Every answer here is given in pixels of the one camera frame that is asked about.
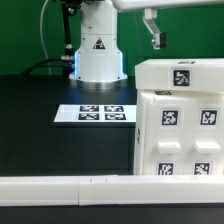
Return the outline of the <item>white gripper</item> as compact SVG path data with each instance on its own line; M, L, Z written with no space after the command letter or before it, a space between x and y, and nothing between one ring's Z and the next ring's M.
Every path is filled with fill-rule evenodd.
M113 7L118 11L145 9L143 22L152 34L152 46L156 50L166 48L166 33L161 32L154 21L157 17L156 9L222 3L224 0L112 0Z

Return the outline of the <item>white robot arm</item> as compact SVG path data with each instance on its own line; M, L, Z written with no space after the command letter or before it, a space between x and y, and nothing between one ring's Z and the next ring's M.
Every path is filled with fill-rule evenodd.
M117 47L117 12L143 11L154 49L166 47L166 34L154 22L159 8L221 4L224 0L81 0L81 45L72 54L69 79L89 89L109 89L127 83L123 54Z

